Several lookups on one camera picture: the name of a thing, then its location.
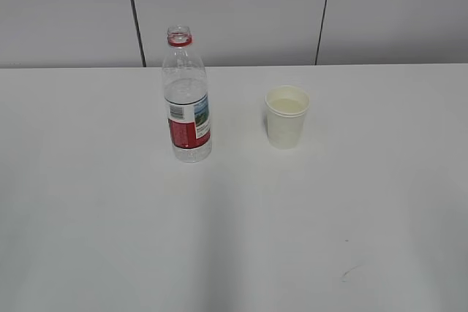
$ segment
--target white paper cup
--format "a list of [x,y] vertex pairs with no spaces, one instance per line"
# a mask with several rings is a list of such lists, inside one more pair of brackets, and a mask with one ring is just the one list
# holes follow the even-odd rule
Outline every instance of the white paper cup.
[[265,103],[270,144],[278,149],[294,148],[309,109],[309,95],[292,85],[282,85],[266,94]]

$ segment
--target landscape image on label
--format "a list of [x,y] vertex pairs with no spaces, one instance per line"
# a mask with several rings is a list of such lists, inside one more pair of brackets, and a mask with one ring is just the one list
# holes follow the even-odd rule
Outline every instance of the landscape image on label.
[[195,111],[195,125],[196,126],[200,126],[208,120],[210,113],[208,111],[208,97],[207,96],[205,96],[203,99],[201,99],[200,102],[195,104],[194,111]]

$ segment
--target wall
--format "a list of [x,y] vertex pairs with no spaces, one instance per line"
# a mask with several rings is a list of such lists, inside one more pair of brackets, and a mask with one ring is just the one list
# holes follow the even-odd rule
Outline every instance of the wall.
[[466,0],[328,0],[319,64],[468,62]]
[[0,67],[159,66],[175,23],[192,27],[208,66],[468,62],[464,0],[0,0],[0,11]]
[[0,67],[140,65],[129,0],[0,0]]

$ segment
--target white table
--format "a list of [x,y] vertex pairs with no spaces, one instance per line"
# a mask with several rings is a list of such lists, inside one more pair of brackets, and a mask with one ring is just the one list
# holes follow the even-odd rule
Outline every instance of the white table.
[[[0,71],[0,311],[468,311],[468,65],[208,79],[183,164],[158,69]],[[285,83],[291,151],[261,113]]]

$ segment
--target bottle opening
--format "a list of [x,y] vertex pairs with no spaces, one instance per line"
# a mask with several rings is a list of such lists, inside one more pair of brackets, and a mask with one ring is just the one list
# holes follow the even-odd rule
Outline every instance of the bottle opening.
[[167,30],[167,42],[172,47],[185,47],[192,43],[192,34],[188,26],[171,26]]

